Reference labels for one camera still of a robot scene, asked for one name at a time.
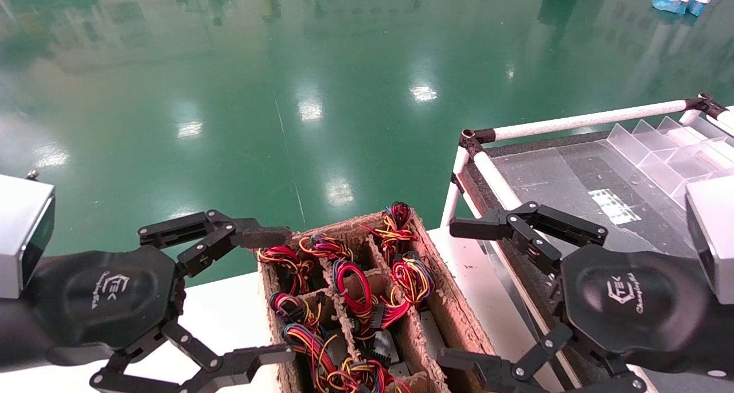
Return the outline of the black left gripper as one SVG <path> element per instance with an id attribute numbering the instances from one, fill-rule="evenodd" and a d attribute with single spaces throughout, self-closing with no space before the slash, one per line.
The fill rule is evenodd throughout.
<path id="1" fill-rule="evenodd" d="M 40 260 L 18 299 L 2 300 L 1 369 L 81 366 L 109 359 L 89 385 L 99 392 L 217 392 L 249 384 L 260 367 L 288 363 L 288 344 L 216 355 L 177 323 L 183 278 L 194 278 L 241 247 L 288 244 L 289 227 L 264 227 L 255 218 L 216 210 L 147 225 L 128 252 L 91 250 Z M 175 263 L 162 249 L 191 242 Z M 199 370 L 178 384 L 126 375 L 132 361 L 170 341 Z"/>

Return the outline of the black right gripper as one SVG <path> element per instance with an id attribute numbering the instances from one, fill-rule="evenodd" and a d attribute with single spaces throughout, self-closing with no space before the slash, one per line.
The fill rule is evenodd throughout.
<path id="1" fill-rule="evenodd" d="M 697 260 L 584 247 L 603 246 L 607 229 L 534 201 L 511 210 L 494 208 L 479 219 L 453 217 L 449 234 L 514 242 L 540 272 L 559 273 L 564 319 L 588 351 L 655 372 L 732 377 L 732 306 L 718 301 Z M 582 248 L 562 259 L 542 234 Z M 517 363 L 442 348 L 438 364 L 472 372 L 483 391 L 545 392 L 535 374 L 576 341 L 573 329 L 559 323 Z M 602 364 L 609 380 L 572 391 L 647 391 L 647 383 L 621 359 Z"/>

